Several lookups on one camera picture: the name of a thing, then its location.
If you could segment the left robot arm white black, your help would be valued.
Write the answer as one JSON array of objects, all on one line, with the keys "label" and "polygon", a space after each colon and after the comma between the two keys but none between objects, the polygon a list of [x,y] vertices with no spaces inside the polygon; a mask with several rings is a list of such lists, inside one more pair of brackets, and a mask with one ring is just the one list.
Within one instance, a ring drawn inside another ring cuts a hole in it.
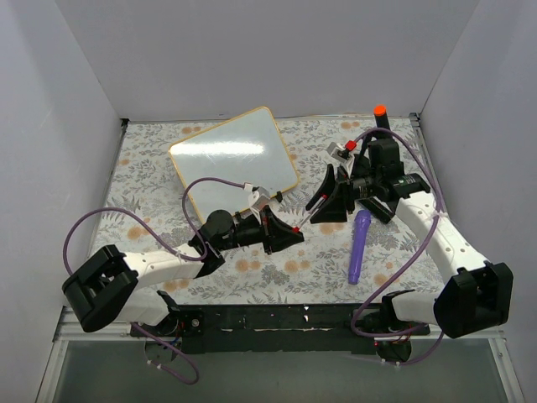
[{"label": "left robot arm white black", "polygon": [[297,227],[278,219],[270,207],[246,218],[216,210],[200,233],[173,253],[124,253],[113,244],[98,249],[62,285],[83,331],[96,332],[122,320],[150,325],[168,336],[179,317],[172,300],[155,291],[155,285],[211,275],[224,264],[226,250],[260,243],[266,254],[273,254],[304,240]]}]

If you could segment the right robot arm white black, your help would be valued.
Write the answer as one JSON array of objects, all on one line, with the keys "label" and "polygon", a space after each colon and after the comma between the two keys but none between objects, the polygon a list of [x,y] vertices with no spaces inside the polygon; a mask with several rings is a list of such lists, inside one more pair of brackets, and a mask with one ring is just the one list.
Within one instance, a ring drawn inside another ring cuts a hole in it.
[{"label": "right robot arm white black", "polygon": [[504,263],[493,264],[458,232],[420,174],[408,174],[399,145],[391,137],[365,137],[332,143],[327,151],[339,167],[328,165],[320,187],[307,204],[310,222],[346,222],[356,203],[385,222],[397,217],[421,242],[444,283],[438,293],[400,290],[382,298],[381,327],[399,333],[410,322],[436,325],[459,338],[508,320],[514,276]]}]

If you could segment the red white marker pen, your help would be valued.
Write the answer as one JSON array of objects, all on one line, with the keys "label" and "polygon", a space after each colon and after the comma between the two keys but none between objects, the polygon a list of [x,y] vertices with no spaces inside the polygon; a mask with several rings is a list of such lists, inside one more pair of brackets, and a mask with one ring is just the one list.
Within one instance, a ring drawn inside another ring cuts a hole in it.
[{"label": "red white marker pen", "polygon": [[304,225],[307,224],[309,222],[309,220],[311,220],[312,216],[316,213],[316,211],[324,203],[326,198],[327,198],[326,194],[322,194],[320,196],[320,198],[314,203],[314,205],[311,207],[311,209],[307,211],[307,213],[305,214],[305,217],[297,225],[298,229],[302,229],[304,227]]}]

